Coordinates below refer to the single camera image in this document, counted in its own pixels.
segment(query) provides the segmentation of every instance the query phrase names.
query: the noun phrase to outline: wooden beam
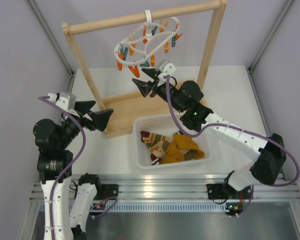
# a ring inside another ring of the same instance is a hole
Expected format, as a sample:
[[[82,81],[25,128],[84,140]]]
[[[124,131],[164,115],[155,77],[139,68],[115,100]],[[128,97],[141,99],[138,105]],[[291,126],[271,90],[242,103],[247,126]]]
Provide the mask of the wooden beam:
[[[78,45],[78,43],[75,39],[75,36],[72,36],[68,31],[69,25],[68,25],[67,22],[64,22],[62,24],[62,29],[63,29],[63,33],[65,35],[65,38],[68,41],[68,43],[69,43],[69,45],[72,49],[72,52],[73,52],[75,58],[77,59],[79,65],[80,65],[83,76],[84,76],[84,78],[86,80],[86,83],[88,84],[93,96],[94,96],[94,99],[95,99],[96,103],[98,104],[100,110],[105,110],[106,107],[103,103],[103,100],[102,100],[100,94],[99,94],[99,91],[98,91],[97,86],[94,82],[94,79],[91,76],[88,65],[85,61],[85,58],[84,58],[80,48],[79,48],[79,45]]]
[[[200,89],[202,89],[205,84],[208,68],[210,65],[212,54],[214,52],[214,48],[216,45],[216,41],[217,41],[220,25],[222,22],[222,18],[224,16],[224,12],[226,9],[226,5],[227,5],[227,0],[220,0],[220,7],[213,10],[209,32],[206,38],[205,47],[203,51],[199,75],[196,81]]]
[[[169,17],[176,17],[180,15],[199,13],[208,10],[218,9],[221,5],[220,0],[205,1],[195,4],[176,6],[171,8],[164,8],[160,10],[151,11],[152,20],[164,19]],[[68,26],[70,35],[89,33],[102,29],[110,29],[130,24],[136,24],[147,21],[146,14],[144,12],[109,18],[100,21],[86,22],[77,25]]]

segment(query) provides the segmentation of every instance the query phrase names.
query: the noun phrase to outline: white wall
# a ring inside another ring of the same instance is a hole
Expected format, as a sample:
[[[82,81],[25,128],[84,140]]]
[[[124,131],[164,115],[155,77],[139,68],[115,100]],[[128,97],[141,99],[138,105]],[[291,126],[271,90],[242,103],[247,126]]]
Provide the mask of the white wall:
[[[0,0],[0,240],[15,240],[38,180],[32,129],[58,113],[38,100],[69,75],[24,0]]]
[[[300,0],[295,1],[253,75],[271,130],[283,136],[300,164]],[[287,165],[287,175],[293,178],[293,164]]]
[[[71,25],[198,3],[201,0],[37,0],[37,4],[73,69],[78,63],[61,31]],[[212,65],[250,66],[285,0],[228,0]],[[167,55],[176,66],[198,66],[202,59],[212,11],[180,16],[183,36]],[[77,36],[90,68],[116,67],[116,44],[139,24]]]

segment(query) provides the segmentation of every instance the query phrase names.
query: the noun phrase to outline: wooden base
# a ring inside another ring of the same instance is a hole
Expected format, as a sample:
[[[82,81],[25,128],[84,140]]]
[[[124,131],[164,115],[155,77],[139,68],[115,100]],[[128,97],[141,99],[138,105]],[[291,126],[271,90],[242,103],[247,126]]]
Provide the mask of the wooden base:
[[[168,104],[159,96],[144,98],[139,91],[104,98],[102,101],[106,109],[114,110],[104,131],[107,138],[132,133],[134,120],[139,117],[169,113]]]

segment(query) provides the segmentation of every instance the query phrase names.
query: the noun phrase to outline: drying rack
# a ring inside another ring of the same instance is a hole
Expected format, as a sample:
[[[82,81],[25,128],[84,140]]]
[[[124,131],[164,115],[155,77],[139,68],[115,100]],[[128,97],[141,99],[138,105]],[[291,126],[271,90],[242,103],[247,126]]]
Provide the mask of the drying rack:
[[[212,0],[151,11],[152,20],[159,20],[213,10],[200,65],[200,71],[196,80],[200,89],[203,88],[205,83],[226,5],[227,0]],[[102,98],[95,84],[95,82],[97,82],[98,80],[94,80],[92,78],[92,75],[88,68],[88,64],[86,63],[83,53],[80,50],[75,35],[116,28],[130,24],[142,23],[146,20],[147,18],[145,12],[141,12],[132,15],[108,18],[100,21],[81,23],[77,25],[69,25],[67,22],[62,24],[62,29],[65,37],[79,63],[84,78],[100,110],[109,108],[112,108],[114,110],[107,128],[104,131],[106,137],[117,137],[120,135],[129,134],[132,132],[133,122],[136,118],[165,114],[169,112],[169,109],[167,104],[159,97],[155,97],[154,99],[149,97],[143,98],[138,91]]]

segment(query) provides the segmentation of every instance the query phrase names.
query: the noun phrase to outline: plastic bin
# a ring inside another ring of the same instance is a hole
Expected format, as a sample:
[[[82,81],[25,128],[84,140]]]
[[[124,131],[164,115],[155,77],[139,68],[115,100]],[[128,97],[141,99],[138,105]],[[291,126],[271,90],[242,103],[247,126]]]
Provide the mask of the plastic bin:
[[[176,114],[177,119],[179,120],[181,114]],[[194,134],[195,131],[188,130],[182,123],[181,125],[187,132]],[[147,131],[155,134],[164,135],[167,137],[173,136],[173,134],[179,131],[178,127],[175,125],[174,120],[170,114],[163,115],[154,115],[154,116],[144,116],[139,117],[133,122],[133,145],[134,145],[134,154],[137,159],[137,163],[141,169],[158,169],[158,168],[167,168],[174,166],[182,166],[189,164],[200,164],[210,161],[213,158],[213,151],[210,142],[208,141],[205,133],[201,134],[199,137],[193,138],[193,141],[198,144],[199,148],[204,151],[204,158],[198,160],[189,160],[169,164],[158,164],[151,165],[150,151],[147,149],[145,144],[141,142],[140,131]]]

